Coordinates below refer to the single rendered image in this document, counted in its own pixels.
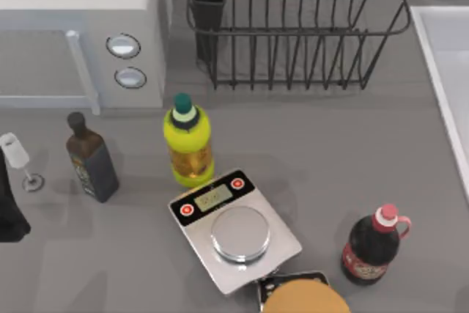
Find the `yellow-green bottle with green cap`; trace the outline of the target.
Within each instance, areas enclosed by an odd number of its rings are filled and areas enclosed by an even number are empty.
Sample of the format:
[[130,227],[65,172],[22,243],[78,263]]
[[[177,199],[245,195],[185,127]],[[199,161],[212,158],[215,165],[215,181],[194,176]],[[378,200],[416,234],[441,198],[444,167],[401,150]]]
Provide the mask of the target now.
[[174,96],[173,106],[164,117],[163,135],[174,179],[180,185],[196,188],[212,179],[215,161],[210,118],[190,95]]

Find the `silver kitchen scale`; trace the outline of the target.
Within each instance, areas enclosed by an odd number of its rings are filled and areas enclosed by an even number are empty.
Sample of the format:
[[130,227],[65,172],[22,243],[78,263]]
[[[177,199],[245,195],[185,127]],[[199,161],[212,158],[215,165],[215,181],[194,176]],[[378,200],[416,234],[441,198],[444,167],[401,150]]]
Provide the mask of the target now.
[[241,169],[189,190],[168,207],[224,295],[268,276],[302,251],[294,233]]

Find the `round microwave knob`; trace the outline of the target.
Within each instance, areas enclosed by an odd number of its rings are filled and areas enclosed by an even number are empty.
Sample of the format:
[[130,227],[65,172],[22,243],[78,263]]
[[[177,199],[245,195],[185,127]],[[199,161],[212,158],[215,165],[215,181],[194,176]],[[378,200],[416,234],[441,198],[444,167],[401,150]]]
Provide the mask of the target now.
[[114,80],[124,89],[140,89],[147,83],[147,76],[136,67],[125,67],[114,73]]
[[130,34],[121,33],[107,38],[106,49],[117,58],[132,59],[140,53],[141,44]]

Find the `black cutlery holder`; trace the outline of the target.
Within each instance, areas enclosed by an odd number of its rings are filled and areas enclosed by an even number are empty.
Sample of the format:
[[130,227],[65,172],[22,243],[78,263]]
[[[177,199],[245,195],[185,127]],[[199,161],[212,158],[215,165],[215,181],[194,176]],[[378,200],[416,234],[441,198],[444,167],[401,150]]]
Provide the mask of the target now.
[[226,0],[189,0],[189,10],[193,17],[196,38],[197,59],[211,65],[215,54],[214,47],[218,42],[216,35],[221,27]]

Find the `dark square bottle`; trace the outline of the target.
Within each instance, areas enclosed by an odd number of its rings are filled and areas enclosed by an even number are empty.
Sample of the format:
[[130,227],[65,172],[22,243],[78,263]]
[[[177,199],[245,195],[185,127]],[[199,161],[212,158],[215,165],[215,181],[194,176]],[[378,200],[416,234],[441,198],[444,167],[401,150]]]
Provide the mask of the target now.
[[67,116],[73,134],[66,142],[71,163],[84,192],[100,203],[106,203],[118,190],[119,180],[103,137],[88,129],[81,112]]

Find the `black and silver tray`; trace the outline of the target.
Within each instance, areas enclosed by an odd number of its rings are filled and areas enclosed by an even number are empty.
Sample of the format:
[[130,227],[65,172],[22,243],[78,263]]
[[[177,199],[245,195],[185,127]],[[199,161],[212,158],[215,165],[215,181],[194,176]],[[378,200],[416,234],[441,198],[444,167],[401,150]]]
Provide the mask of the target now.
[[256,282],[259,313],[263,313],[265,302],[277,288],[282,284],[298,279],[308,279],[330,285],[327,276],[318,270],[297,273],[279,273],[276,271]]

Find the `brown round bread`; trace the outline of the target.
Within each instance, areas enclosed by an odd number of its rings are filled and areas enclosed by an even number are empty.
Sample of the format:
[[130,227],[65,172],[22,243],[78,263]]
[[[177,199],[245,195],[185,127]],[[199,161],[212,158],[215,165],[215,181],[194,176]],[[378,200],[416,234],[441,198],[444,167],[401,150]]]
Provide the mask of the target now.
[[282,284],[266,300],[262,313],[352,313],[333,288],[311,279]]

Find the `clear wine glass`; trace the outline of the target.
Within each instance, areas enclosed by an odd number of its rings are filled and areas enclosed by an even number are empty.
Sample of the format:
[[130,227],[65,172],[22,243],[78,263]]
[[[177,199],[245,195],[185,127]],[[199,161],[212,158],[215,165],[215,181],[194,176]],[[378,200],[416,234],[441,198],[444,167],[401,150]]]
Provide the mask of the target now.
[[9,132],[0,136],[0,148],[9,165],[25,174],[22,182],[24,191],[31,193],[43,188],[45,179],[40,174],[29,172],[29,154],[14,133]]

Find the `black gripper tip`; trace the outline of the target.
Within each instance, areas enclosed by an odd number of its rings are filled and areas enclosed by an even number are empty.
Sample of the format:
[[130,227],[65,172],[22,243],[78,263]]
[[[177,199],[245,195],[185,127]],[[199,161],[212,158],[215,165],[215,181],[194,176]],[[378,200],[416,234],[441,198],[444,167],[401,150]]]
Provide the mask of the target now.
[[31,229],[13,196],[4,153],[0,148],[0,243],[18,243]]

